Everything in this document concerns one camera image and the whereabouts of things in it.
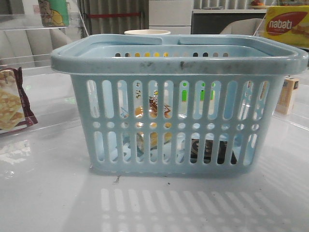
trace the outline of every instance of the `green container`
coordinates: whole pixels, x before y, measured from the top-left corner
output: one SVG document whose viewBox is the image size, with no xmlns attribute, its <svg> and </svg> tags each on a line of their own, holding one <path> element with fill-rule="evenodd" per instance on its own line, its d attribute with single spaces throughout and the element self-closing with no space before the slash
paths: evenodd
<svg viewBox="0 0 309 232">
<path fill-rule="evenodd" d="M 66 0 L 39 0 L 43 26 L 63 27 L 69 25 Z"/>
</svg>

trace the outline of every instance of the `white cup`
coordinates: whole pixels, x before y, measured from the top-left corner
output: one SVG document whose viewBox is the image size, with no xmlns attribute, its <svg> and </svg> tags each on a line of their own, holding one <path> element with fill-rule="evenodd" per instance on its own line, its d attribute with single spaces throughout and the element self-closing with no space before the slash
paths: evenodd
<svg viewBox="0 0 309 232">
<path fill-rule="evenodd" d="M 144 30 L 127 30 L 125 35 L 169 35 L 170 31 L 168 30 L 153 30 L 153 29 L 144 29 Z"/>
</svg>

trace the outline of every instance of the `white cabinet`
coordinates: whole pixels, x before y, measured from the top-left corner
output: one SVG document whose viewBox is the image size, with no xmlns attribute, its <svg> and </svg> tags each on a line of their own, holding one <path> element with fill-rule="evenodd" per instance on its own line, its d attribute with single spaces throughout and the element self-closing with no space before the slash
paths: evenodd
<svg viewBox="0 0 309 232">
<path fill-rule="evenodd" d="M 193 0 L 150 0 L 149 29 L 190 34 Z"/>
</svg>

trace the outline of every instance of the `white table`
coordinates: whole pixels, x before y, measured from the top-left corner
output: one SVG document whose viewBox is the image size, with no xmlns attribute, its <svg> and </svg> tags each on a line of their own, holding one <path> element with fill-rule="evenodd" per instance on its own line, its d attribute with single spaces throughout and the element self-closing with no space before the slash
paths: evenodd
<svg viewBox="0 0 309 232">
<path fill-rule="evenodd" d="M 47 84 L 55 87 L 49 96 Z M 39 124 L 0 137 L 1 232 L 309 230 L 308 114 L 298 124 L 274 116 L 256 168 L 239 177 L 98 175 L 70 77 L 29 76 L 24 87 Z M 297 112 L 309 109 L 307 88 Z"/>
</svg>

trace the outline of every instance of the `plastic basket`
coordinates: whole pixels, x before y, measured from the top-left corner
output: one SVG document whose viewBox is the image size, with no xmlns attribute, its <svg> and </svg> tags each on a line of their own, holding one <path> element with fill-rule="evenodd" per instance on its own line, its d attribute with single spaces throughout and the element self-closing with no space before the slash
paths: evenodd
<svg viewBox="0 0 309 232">
<path fill-rule="evenodd" d="M 249 170 L 285 75 L 307 62 L 232 35 L 95 35 L 52 52 L 52 68 L 71 74 L 91 162 L 112 172 Z"/>
</svg>

